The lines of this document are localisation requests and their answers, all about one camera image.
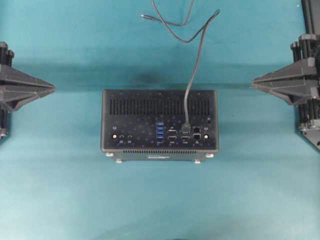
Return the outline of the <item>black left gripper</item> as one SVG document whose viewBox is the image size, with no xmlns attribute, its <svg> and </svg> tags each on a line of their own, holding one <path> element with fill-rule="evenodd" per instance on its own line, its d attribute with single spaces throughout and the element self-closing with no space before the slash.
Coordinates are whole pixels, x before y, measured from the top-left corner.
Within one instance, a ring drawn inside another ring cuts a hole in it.
<svg viewBox="0 0 320 240">
<path fill-rule="evenodd" d="M 9 112 L 18 111 L 22 106 L 46 97 L 56 87 L 40 78 L 33 77 L 12 66 L 14 52 L 6 42 L 0 43 L 0 139 L 8 136 Z"/>
</svg>

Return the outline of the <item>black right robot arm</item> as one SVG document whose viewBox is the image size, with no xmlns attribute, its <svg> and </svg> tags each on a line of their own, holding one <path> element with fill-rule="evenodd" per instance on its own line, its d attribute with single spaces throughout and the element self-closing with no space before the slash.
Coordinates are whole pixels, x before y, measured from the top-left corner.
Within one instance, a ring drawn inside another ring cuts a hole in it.
<svg viewBox="0 0 320 240">
<path fill-rule="evenodd" d="M 306 33 L 290 45 L 293 63 L 252 81 L 251 86 L 296 106 L 299 130 L 320 147 L 320 2 L 302 1 Z"/>
</svg>

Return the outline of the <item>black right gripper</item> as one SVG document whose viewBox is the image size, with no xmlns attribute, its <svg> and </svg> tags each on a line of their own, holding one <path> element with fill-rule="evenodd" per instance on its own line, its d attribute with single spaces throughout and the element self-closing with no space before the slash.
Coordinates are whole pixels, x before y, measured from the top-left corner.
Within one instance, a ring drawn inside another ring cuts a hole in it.
<svg viewBox="0 0 320 240">
<path fill-rule="evenodd" d="M 301 131 L 320 129 L 320 36 L 302 34 L 291 44 L 293 62 L 252 81 L 252 88 L 298 106 Z M 302 80 L 302 86 L 275 88 L 279 81 Z"/>
</svg>

